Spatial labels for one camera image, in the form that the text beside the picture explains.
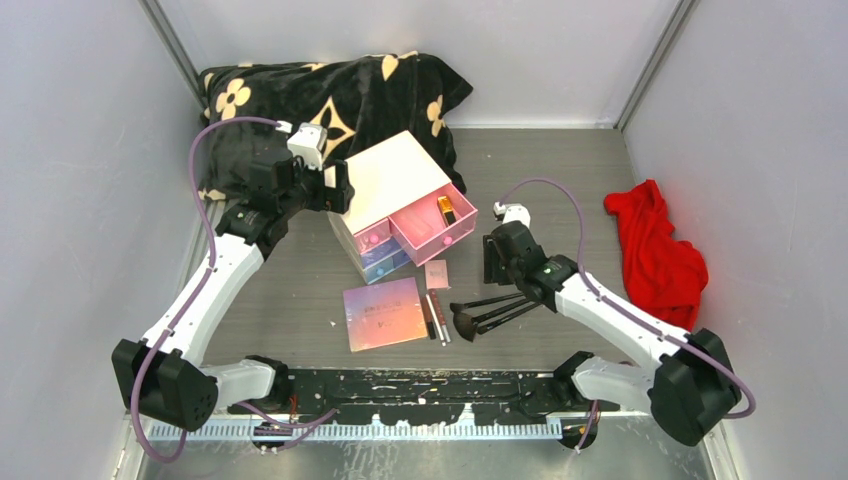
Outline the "white pink drawer organizer box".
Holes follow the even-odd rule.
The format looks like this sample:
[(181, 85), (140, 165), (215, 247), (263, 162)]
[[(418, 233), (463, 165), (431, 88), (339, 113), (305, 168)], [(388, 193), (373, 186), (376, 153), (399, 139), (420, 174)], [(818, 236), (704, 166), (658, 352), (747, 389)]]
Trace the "white pink drawer organizer box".
[(354, 267), (370, 285), (414, 264), (394, 239), (388, 217), (453, 183), (408, 131), (352, 156), (347, 164), (355, 195), (345, 214), (329, 213), (328, 220)]

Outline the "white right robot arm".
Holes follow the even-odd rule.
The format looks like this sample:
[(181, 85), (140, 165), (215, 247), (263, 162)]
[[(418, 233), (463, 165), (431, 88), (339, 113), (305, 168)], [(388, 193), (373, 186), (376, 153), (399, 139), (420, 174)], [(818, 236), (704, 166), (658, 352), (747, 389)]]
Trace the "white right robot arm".
[(668, 325), (603, 287), (564, 255), (548, 256), (529, 228), (506, 222), (483, 238), (484, 280), (578, 321), (615, 345), (629, 364), (585, 351), (559, 367), (555, 396), (567, 410), (604, 401), (648, 413), (673, 440), (693, 447), (741, 401), (717, 334)]

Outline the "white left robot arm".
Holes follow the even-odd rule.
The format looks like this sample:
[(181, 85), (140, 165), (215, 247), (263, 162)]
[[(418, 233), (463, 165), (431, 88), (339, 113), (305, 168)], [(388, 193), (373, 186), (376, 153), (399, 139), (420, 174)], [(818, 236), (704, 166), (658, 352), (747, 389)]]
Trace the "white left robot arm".
[(122, 340), (112, 364), (125, 406), (186, 432), (219, 409), (239, 404), (277, 413), (290, 403), (286, 364), (249, 355), (229, 365), (203, 364), (208, 344), (246, 281), (259, 270), (303, 210), (344, 213), (355, 189), (345, 161), (316, 170), (302, 154), (259, 154), (246, 197), (223, 214), (201, 265), (168, 311), (141, 340)]

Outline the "black thin makeup brush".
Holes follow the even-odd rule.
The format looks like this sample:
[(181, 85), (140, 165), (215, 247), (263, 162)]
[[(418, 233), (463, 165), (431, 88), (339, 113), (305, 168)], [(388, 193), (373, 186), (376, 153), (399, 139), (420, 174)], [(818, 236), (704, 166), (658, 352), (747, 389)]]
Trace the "black thin makeup brush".
[(507, 300), (520, 299), (520, 298), (523, 298), (523, 297), (524, 297), (524, 295), (522, 293), (513, 293), (513, 294), (501, 295), (501, 296), (496, 296), (496, 297), (492, 297), (492, 298), (488, 298), (488, 299), (474, 300), (474, 301), (464, 302), (464, 303), (452, 302), (452, 303), (449, 304), (449, 309), (453, 313), (459, 313), (459, 312), (462, 312), (463, 310), (466, 310), (466, 309), (491, 305), (491, 304), (495, 304), (495, 303), (504, 302), (504, 301), (507, 301)]

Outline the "black long makeup brush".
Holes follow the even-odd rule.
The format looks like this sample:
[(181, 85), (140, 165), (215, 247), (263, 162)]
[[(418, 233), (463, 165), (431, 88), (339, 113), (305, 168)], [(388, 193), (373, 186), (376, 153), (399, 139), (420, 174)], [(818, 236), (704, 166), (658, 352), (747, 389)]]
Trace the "black long makeup brush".
[(520, 316), (523, 316), (526, 313), (531, 312), (532, 310), (536, 309), (539, 306), (540, 306), (539, 303), (533, 303), (533, 304), (527, 305), (525, 307), (522, 307), (522, 308), (520, 308), (520, 309), (518, 309), (514, 312), (508, 313), (508, 314), (506, 314), (506, 315), (504, 315), (500, 318), (497, 318), (497, 319), (495, 319), (491, 322), (488, 322), (486, 324), (478, 326), (476, 328), (476, 333), (478, 335), (486, 334), (489, 331), (494, 330), (495, 328), (498, 328), (499, 326), (501, 326), (505, 323), (508, 323), (508, 322), (520, 317)]

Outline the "black fan makeup brush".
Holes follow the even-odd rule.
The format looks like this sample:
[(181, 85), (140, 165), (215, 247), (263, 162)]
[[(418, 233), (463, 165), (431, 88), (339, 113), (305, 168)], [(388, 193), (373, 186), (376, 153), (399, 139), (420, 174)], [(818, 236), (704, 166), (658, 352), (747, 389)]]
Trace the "black fan makeup brush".
[(476, 328), (522, 307), (533, 304), (530, 300), (518, 300), (490, 312), (472, 316), (464, 311), (453, 314), (453, 325), (457, 334), (464, 340), (473, 342), (477, 336)]

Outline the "small pink card packet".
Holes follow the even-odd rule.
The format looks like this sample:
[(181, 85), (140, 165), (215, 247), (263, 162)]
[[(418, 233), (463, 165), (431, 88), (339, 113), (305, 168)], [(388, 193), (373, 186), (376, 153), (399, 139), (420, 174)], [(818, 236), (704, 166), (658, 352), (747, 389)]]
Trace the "small pink card packet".
[(428, 290), (449, 289), (449, 275), (445, 260), (430, 260), (424, 264), (425, 282)]

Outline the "black mascara tube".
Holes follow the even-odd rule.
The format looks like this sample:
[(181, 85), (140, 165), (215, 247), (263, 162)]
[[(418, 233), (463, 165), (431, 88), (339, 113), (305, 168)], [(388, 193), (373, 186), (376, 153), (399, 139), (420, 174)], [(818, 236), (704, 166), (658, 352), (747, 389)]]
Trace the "black mascara tube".
[(421, 298), (421, 307), (422, 307), (422, 312), (423, 312), (423, 316), (424, 316), (424, 320), (425, 320), (425, 326), (426, 326), (426, 329), (427, 329), (428, 337), (432, 340), (435, 340), (435, 339), (438, 338), (438, 336), (437, 336), (437, 332), (436, 332), (435, 322), (434, 322), (434, 319), (433, 319), (432, 309), (430, 307), (429, 297), (427, 295), (424, 295)]

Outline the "silver lip pencil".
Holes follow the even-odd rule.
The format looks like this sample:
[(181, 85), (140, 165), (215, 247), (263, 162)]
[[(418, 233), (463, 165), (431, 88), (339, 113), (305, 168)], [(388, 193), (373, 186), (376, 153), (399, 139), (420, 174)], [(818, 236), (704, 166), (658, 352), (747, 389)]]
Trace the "silver lip pencil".
[(430, 311), (430, 316), (431, 316), (431, 320), (432, 320), (431, 323), (433, 324), (434, 331), (436, 332), (436, 336), (439, 339), (441, 345), (443, 347), (446, 347), (447, 341), (446, 341), (446, 338), (444, 337), (444, 333), (443, 333), (441, 324), (438, 320), (437, 310), (435, 308), (435, 304), (433, 303), (433, 297), (431, 295), (431, 292), (428, 291), (428, 293), (425, 295), (425, 298), (426, 298), (427, 305), (428, 305), (428, 308), (429, 308), (429, 311)]

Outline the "black floral plush blanket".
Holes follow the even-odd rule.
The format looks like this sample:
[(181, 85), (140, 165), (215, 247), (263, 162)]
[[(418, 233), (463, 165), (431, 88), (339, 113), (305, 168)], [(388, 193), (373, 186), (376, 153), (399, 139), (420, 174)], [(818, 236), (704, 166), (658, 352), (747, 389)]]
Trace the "black floral plush blanket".
[(473, 92), (472, 84), (437, 56), (411, 51), (319, 63), (239, 64), (202, 71), (201, 120), (209, 157), (197, 193), (202, 199), (242, 197), (248, 160), (282, 135), (254, 118), (311, 123), (326, 129), (324, 157), (346, 160), (396, 134), (409, 132), (460, 192), (457, 152), (444, 116)]

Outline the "holographic eyeshadow palette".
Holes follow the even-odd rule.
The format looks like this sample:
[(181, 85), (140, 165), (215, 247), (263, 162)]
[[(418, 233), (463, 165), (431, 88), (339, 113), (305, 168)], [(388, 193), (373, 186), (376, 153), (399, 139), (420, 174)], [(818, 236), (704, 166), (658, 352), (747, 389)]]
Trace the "holographic eyeshadow palette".
[(414, 277), (346, 290), (343, 304), (353, 353), (429, 337)]

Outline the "red cloth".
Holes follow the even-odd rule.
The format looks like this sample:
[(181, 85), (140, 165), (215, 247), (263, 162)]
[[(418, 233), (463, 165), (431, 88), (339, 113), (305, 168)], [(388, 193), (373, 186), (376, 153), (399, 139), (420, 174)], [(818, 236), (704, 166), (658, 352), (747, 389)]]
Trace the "red cloth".
[(668, 204), (658, 184), (648, 179), (603, 201), (616, 219), (622, 278), (630, 301), (654, 317), (692, 331), (709, 273), (701, 252), (673, 237)]

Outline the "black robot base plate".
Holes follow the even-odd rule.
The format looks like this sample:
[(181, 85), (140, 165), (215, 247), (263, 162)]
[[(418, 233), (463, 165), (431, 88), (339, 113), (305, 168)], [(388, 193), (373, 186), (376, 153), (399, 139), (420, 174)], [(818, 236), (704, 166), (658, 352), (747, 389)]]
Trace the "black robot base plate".
[(548, 415), (583, 418), (590, 403), (579, 400), (545, 371), (292, 369), (285, 399), (254, 405), (268, 414), (315, 420), (331, 409), (331, 421), (366, 425), (374, 418), (395, 426), (452, 425), (465, 409), (476, 426), (534, 425)]

